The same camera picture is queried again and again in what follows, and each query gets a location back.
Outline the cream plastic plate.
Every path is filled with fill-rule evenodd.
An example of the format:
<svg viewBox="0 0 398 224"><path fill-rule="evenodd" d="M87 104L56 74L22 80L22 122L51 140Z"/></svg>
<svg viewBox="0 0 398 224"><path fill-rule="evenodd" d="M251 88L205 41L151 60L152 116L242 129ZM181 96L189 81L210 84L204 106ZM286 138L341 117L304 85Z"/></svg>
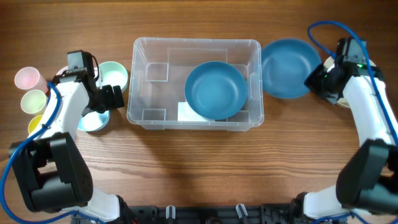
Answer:
<svg viewBox="0 0 398 224"><path fill-rule="evenodd" d="M342 66L347 72L346 83L351 77L360 76L360 75L369 76L368 71L366 70L368 66L365 63L350 62L349 60L343 59L342 56L338 57L337 62L332 57L328 57L323 65L326 67L328 72L333 67ZM344 108L349 108L348 100L344 98L343 91L341 93L342 97L338 100L336 105Z"/></svg>

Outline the light blue plastic bowl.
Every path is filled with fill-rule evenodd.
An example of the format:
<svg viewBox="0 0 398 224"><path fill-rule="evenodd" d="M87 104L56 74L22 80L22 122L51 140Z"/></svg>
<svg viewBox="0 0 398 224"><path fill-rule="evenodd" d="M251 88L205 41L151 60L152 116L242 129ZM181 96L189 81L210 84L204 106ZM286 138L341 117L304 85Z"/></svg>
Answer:
<svg viewBox="0 0 398 224"><path fill-rule="evenodd" d="M85 132L99 131L109 122L109 111L104 113L91 112L79 120L77 129Z"/></svg>

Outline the dark blue plate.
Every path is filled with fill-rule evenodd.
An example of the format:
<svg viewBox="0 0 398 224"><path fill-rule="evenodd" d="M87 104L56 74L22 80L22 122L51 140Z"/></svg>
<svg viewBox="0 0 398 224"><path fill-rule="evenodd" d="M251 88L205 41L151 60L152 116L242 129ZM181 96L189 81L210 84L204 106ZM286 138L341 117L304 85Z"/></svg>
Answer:
<svg viewBox="0 0 398 224"><path fill-rule="evenodd" d="M221 120L232 117L244 106L248 88L237 68L210 61L190 72L184 94L194 112L207 119Z"/></svg>
<svg viewBox="0 0 398 224"><path fill-rule="evenodd" d="M304 82L321 62L318 51L308 42L275 40L261 51L262 89L275 98L300 98L310 92Z"/></svg>

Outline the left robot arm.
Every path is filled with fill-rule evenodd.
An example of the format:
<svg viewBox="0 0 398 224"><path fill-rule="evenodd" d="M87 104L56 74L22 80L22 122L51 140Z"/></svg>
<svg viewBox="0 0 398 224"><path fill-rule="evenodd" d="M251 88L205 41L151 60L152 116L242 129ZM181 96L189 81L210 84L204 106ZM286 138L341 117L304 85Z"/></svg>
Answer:
<svg viewBox="0 0 398 224"><path fill-rule="evenodd" d="M121 88L96 85L100 70L89 52L69 52L67 60L67 70L47 84L50 98L39 126L9 149L1 177L2 208L14 221L25 223L6 203L5 184L12 170L26 207L31 212L54 214L46 223L66 217L87 223L137 223L122 197L94 187L74 140L81 117L124 107Z"/></svg>

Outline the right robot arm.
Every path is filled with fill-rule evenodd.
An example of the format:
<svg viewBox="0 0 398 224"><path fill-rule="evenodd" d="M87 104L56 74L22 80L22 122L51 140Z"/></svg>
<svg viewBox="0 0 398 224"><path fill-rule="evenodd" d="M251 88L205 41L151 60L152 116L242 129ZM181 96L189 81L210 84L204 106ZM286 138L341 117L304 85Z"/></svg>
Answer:
<svg viewBox="0 0 398 224"><path fill-rule="evenodd" d="M319 65L305 85L319 98L347 101L358 132L359 149L339 173L336 184L302 193L300 210L316 222L355 210L373 215L397 214L397 121L386 98L384 77L366 60L362 40L338 41L332 65Z"/></svg>

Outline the clear plastic storage container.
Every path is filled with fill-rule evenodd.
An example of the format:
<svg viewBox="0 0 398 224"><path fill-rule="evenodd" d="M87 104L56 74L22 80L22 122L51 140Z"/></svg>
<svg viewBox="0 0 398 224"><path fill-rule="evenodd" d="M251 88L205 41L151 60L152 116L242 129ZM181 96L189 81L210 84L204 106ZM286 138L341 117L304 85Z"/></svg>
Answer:
<svg viewBox="0 0 398 224"><path fill-rule="evenodd" d="M178 102L197 66L220 61L237 68L248 96L232 117L178 121ZM247 131L264 121L261 45L249 39L183 39L140 37L133 47L127 119L145 129L214 129Z"/></svg>

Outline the mint green plastic bowl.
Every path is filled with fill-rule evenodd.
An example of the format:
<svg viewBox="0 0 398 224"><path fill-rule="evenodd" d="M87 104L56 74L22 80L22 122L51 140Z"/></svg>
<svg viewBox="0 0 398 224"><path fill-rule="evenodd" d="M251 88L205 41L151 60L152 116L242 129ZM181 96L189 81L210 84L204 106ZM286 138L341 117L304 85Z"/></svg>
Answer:
<svg viewBox="0 0 398 224"><path fill-rule="evenodd" d="M108 61L99 64L101 74L101 85L120 86L124 92L127 88L127 70L118 62Z"/></svg>

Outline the pink plastic bowl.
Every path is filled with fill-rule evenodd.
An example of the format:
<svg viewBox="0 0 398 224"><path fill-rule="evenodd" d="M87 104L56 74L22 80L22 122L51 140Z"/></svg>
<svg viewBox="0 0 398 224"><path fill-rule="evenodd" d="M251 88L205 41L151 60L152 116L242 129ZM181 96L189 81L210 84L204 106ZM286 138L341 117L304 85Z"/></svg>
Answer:
<svg viewBox="0 0 398 224"><path fill-rule="evenodd" d="M64 71L68 70L68 66L63 67L62 69L60 69L56 75L61 75Z"/></svg>

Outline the pale green plastic cup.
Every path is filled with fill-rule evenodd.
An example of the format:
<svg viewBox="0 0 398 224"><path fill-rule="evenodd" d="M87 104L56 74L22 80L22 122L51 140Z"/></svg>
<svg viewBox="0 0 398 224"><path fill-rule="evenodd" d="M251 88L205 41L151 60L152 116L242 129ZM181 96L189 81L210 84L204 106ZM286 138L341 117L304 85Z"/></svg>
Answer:
<svg viewBox="0 0 398 224"><path fill-rule="evenodd" d="M41 90L28 91L21 99L21 109L31 115L43 114L47 107L47 96Z"/></svg>

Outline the yellow plastic cup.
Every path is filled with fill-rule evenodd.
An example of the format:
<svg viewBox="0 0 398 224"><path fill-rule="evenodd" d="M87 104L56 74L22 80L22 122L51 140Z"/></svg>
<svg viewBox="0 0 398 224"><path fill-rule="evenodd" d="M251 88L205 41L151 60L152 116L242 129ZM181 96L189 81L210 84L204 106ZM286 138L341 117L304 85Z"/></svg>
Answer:
<svg viewBox="0 0 398 224"><path fill-rule="evenodd" d="M40 124L40 120L42 119L42 114L35 116L34 118L31 119L29 125L28 125L28 133L32 134L36 127Z"/></svg>

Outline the pink plastic cup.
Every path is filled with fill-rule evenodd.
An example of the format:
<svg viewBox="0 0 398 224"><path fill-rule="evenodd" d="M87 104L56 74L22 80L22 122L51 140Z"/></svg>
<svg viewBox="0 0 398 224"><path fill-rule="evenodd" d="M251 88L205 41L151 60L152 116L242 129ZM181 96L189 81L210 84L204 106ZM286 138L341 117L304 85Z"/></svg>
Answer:
<svg viewBox="0 0 398 224"><path fill-rule="evenodd" d="M20 69L14 77L14 83L21 90L40 90L45 94L48 92L47 81L34 67Z"/></svg>

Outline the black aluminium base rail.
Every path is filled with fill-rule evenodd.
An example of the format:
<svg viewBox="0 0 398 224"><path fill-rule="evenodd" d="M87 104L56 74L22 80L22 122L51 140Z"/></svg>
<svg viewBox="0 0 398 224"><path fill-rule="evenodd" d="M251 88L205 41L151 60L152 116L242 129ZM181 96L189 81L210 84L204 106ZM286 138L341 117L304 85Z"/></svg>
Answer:
<svg viewBox="0 0 398 224"><path fill-rule="evenodd" d="M263 204L260 206L242 206L245 211L238 212L237 206L228 207L156 207L134 206L121 213L113 223L312 223L311 218L299 214L298 209L291 211L287 203Z"/></svg>

